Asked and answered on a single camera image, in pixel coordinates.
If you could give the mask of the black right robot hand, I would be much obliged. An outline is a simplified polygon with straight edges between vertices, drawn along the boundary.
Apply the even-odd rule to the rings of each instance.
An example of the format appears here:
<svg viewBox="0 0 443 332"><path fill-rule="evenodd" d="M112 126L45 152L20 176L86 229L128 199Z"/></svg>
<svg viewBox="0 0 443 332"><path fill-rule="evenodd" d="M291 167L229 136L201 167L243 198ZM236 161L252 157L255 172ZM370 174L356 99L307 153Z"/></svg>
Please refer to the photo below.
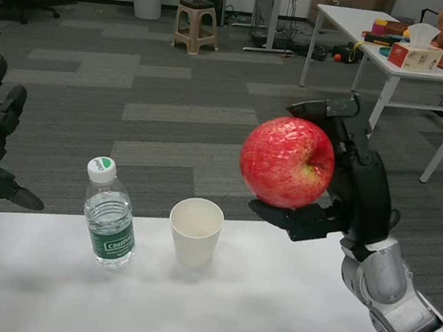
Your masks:
<svg viewBox="0 0 443 332"><path fill-rule="evenodd" d="M383 160L369 141L370 107L353 94L295 103L287 111L321 127L332 143L331 205L283 209L254 199L249 207L263 221L285 230L292 241L322 239L341 231L345 253L363 263L372 255L368 246L388 238L393 212Z"/></svg>

